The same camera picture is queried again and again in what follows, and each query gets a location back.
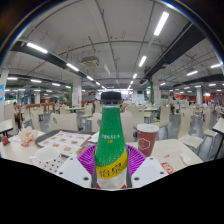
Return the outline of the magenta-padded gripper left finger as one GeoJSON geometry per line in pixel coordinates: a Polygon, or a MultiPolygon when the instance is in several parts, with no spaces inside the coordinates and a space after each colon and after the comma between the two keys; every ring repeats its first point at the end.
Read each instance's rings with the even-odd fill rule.
{"type": "Polygon", "coordinates": [[[97,177],[93,145],[77,157],[69,157],[59,168],[56,175],[84,188],[95,188],[97,177]]]}

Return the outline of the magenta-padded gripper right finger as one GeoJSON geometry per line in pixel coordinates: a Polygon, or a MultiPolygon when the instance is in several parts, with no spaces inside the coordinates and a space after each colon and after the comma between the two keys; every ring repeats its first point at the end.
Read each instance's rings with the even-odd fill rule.
{"type": "Polygon", "coordinates": [[[140,188],[168,175],[155,157],[146,157],[138,149],[128,145],[128,174],[129,188],[140,188]]]}

